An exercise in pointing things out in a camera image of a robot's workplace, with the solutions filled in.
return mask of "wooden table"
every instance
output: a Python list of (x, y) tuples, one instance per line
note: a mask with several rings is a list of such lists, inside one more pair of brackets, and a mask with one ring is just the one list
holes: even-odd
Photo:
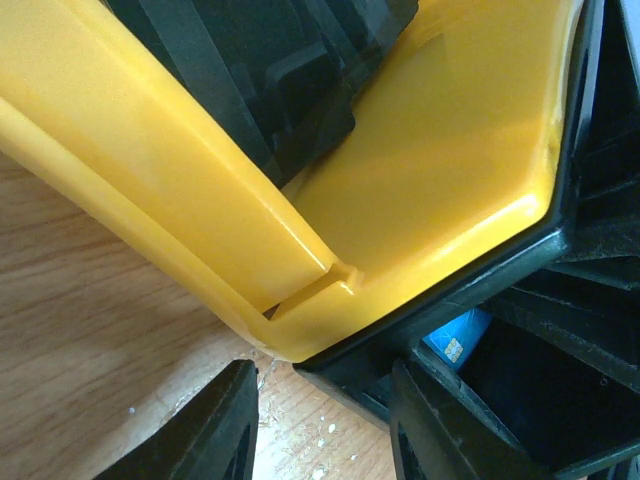
[(2, 154), (0, 252), (1, 478), (91, 478), (234, 358), (261, 371), (255, 479), (395, 478), (387, 434)]

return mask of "blue packaging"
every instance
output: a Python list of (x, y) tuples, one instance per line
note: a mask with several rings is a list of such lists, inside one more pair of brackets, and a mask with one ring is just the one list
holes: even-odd
[(478, 308), (460, 315), (422, 339), (447, 365), (458, 371), (487, 331), (491, 315)]

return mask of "black plastic part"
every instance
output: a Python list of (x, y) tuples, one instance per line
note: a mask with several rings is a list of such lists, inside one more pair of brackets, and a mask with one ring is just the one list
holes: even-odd
[(393, 366), (391, 445), (398, 480), (551, 476), (482, 425), (416, 361)]
[(155, 435), (96, 478), (250, 480), (257, 433), (256, 367), (235, 360)]
[(456, 399), (461, 406), (481, 422), (489, 431), (503, 442), (524, 451), (520, 441), (511, 433), (505, 424), (491, 411), (484, 401), (471, 390), (455, 371), (451, 369), (431, 348), (421, 343), (413, 352), (412, 358), (419, 362), (424, 372)]
[(601, 34), (603, 1), (589, 1), (576, 32), (554, 196), (536, 225), (496, 247), (406, 305), (295, 369), (320, 389), (353, 407), (367, 419), (388, 422), (388, 394), (372, 394), (391, 373), (397, 358), (407, 357), (428, 333), (484, 302), (518, 280), (565, 254), (573, 228), (577, 182), (573, 160), (582, 153), (591, 120), (593, 77)]
[(108, 0), (277, 186), (354, 128), (416, 0)]
[(558, 478), (640, 453), (640, 395), (517, 327), (494, 321), (459, 376)]
[[(630, 156), (640, 152), (640, 136), (638, 140), (637, 148), (629, 151)], [(640, 175), (582, 201), (574, 245), (562, 263), (640, 257), (639, 202)]]
[(640, 257), (556, 263), (546, 269), (629, 292), (640, 289)]
[(637, 295), (538, 272), (483, 308), (640, 393)]
[(623, 10), (640, 13), (637, 6), (631, 8), (632, 3), (637, 5), (637, 0), (605, 3), (589, 154), (580, 159), (583, 196), (640, 173), (636, 156), (629, 154), (640, 148), (640, 59), (634, 60), (632, 47), (640, 31), (633, 32), (629, 23), (633, 21), (637, 27), (640, 17), (625, 19), (623, 14)]
[(640, 457), (633, 457), (611, 468), (589, 475), (587, 480), (640, 480)]

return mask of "yellow plastic edge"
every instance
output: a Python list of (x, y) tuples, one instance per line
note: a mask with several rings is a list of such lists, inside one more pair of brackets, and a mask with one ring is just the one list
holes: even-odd
[[(96, 0), (3, 2), (0, 96), (93, 170), (92, 181), (106, 180), (258, 311), (315, 282), (336, 261)], [(46, 152), (40, 161), (49, 161)], [(94, 195), (89, 189), (76, 200), (84, 207)]]

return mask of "wooden surface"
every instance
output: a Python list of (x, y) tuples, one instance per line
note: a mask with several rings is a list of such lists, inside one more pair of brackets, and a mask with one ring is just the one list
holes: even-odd
[(395, 478), (387, 434), (1, 154), (0, 252), (0, 478), (91, 478), (234, 358), (261, 371), (255, 479)]

